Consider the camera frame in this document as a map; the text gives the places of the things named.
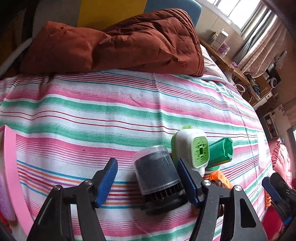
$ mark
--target brown blanket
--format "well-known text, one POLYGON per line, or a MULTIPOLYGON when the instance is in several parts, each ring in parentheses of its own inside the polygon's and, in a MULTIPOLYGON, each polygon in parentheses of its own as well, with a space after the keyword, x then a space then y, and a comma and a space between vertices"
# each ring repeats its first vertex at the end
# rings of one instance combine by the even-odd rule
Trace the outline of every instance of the brown blanket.
POLYGON ((181 9, 144 13, 103 31, 48 22, 21 65, 28 74, 127 69, 203 75, 200 42, 181 9))

